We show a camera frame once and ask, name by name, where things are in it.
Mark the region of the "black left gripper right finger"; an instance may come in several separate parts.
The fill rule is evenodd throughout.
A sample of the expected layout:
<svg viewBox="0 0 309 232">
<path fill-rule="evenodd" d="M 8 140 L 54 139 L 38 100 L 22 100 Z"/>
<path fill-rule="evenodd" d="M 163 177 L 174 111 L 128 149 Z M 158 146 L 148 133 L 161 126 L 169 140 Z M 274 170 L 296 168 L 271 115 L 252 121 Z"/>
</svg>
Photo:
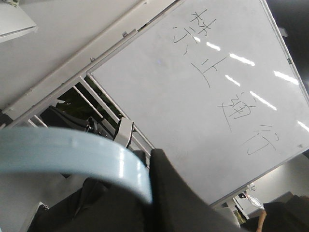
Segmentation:
<svg viewBox="0 0 309 232">
<path fill-rule="evenodd" d="M 153 202 L 146 211 L 146 232 L 241 232 L 205 203 L 177 173 L 163 149 L 151 150 Z"/>
</svg>

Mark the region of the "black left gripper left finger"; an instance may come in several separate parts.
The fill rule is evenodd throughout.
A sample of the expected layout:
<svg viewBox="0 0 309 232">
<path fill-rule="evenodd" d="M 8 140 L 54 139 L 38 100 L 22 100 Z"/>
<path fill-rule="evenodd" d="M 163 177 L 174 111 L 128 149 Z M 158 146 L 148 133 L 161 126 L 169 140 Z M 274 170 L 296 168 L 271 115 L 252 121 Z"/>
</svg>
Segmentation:
<svg viewBox="0 0 309 232">
<path fill-rule="evenodd" d="M 50 208 L 41 206 L 33 232 L 145 232 L 144 207 L 131 192 L 88 178 Z"/>
</svg>

